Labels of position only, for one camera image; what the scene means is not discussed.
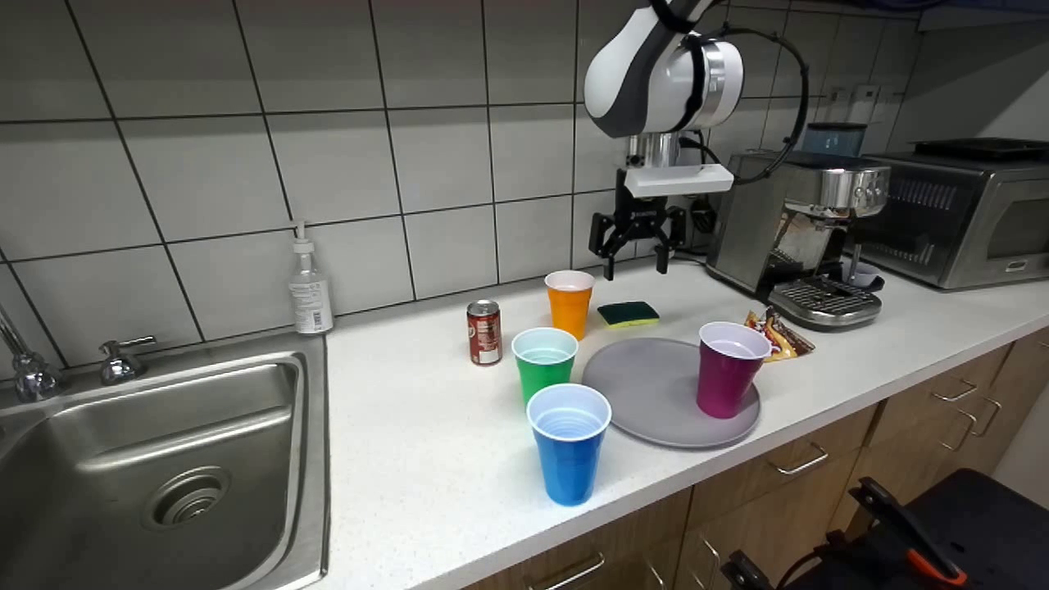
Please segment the round tray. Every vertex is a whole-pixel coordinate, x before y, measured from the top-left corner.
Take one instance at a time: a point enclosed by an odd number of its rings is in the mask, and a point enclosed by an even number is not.
[[[713,449],[744,438],[760,398],[751,386],[731,420],[713,420],[694,407],[697,351],[685,340],[638,339],[615,340],[594,355],[583,383],[606,393],[614,427],[651,445]]]

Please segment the plastic cup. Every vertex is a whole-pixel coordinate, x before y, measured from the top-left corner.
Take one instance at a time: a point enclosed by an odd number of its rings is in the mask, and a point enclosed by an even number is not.
[[[528,327],[512,340],[525,402],[551,383],[569,380],[579,340],[562,327]]]
[[[594,495],[595,457],[614,422],[611,401],[583,383],[554,383],[528,401],[543,489],[558,504],[583,504]]]
[[[562,268],[543,277],[551,297],[551,325],[579,339],[586,334],[594,274]]]
[[[697,327],[697,386],[694,402],[713,420],[731,420],[771,355],[760,330],[733,322],[709,322]]]

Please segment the soda can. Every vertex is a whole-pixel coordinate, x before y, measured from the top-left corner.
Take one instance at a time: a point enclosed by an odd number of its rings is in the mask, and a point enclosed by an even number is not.
[[[476,297],[464,304],[468,327],[468,359],[478,368],[493,368],[501,359],[501,319],[497,301]]]

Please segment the microwave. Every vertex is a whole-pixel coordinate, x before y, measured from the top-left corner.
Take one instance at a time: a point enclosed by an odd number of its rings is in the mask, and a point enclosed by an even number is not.
[[[873,160],[893,177],[884,210],[855,227],[867,261],[945,290],[1049,277],[1049,147]]]

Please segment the soap dispenser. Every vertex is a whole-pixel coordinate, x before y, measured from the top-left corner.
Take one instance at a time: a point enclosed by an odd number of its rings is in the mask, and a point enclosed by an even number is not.
[[[324,334],[331,330],[331,290],[324,271],[316,264],[316,247],[306,236],[306,223],[296,223],[296,277],[288,282],[296,330]]]

